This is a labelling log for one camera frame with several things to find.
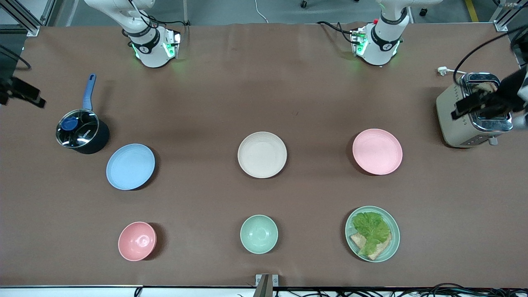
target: blue lid knob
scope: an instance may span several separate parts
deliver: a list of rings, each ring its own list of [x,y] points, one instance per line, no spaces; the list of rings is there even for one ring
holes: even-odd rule
[[[71,131],[77,127],[79,121],[76,117],[67,117],[61,123],[61,128],[65,131]]]

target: blue pot handle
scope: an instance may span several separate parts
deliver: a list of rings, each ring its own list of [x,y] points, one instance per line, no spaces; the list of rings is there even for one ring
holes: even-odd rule
[[[84,97],[82,98],[82,108],[92,110],[92,92],[93,87],[96,84],[96,74],[92,73],[88,77],[88,82],[86,83],[86,89],[84,90]]]

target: bread slice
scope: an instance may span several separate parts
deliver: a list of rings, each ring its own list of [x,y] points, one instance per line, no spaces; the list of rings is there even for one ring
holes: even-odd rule
[[[366,238],[365,236],[356,233],[350,237],[350,239],[357,245],[358,248],[362,249],[365,246]],[[385,242],[377,244],[376,245],[376,251],[370,255],[367,255],[367,257],[374,261],[388,246],[389,243],[392,240],[392,234],[389,233],[389,236],[387,237],[387,240]]]

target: white power plug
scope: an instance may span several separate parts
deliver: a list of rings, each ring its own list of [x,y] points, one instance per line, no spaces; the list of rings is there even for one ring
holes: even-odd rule
[[[453,69],[449,69],[445,66],[442,66],[442,67],[438,67],[437,69],[438,73],[441,75],[441,76],[445,76],[448,72],[455,72]],[[463,71],[457,71],[458,74],[466,74],[465,72]]]

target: yellow floor tape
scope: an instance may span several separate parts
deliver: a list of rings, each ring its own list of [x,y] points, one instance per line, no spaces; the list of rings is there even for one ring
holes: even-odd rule
[[[475,11],[475,7],[473,6],[473,1],[472,0],[465,0],[465,1],[466,1],[467,11],[469,12],[469,16],[471,17],[471,21],[478,23],[477,12]]]

